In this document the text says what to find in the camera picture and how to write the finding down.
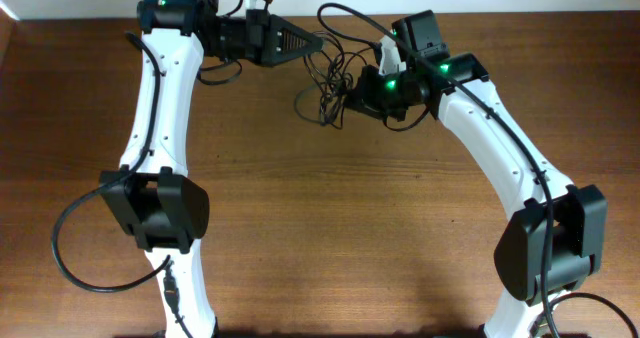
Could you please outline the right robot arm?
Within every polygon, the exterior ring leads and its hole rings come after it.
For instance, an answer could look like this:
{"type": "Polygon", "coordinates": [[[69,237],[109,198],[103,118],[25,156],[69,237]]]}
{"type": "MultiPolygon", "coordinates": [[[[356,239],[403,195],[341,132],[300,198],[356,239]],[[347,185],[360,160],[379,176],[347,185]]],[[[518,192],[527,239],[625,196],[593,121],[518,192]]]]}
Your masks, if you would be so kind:
{"type": "Polygon", "coordinates": [[[479,165],[505,210],[493,259],[504,287],[485,337],[557,337],[553,313],[581,297],[601,268],[608,203],[578,188],[536,148],[472,54],[452,56],[431,11],[383,32],[377,64],[363,69],[345,105],[382,122],[422,105],[479,165]]]}

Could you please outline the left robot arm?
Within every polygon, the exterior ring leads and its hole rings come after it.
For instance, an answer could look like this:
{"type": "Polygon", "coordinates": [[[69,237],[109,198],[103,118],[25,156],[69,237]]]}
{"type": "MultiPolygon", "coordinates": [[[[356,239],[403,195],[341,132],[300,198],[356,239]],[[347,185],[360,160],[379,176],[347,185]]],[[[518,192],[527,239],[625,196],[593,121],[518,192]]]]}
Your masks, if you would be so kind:
{"type": "Polygon", "coordinates": [[[242,18],[218,15],[218,0],[141,0],[143,70],[131,135],[116,171],[100,176],[102,198],[145,252],[166,316],[164,337],[215,337],[201,240],[209,197],[188,177],[186,140],[193,88],[207,57],[274,67],[321,50],[321,39],[247,0],[242,18]]]}

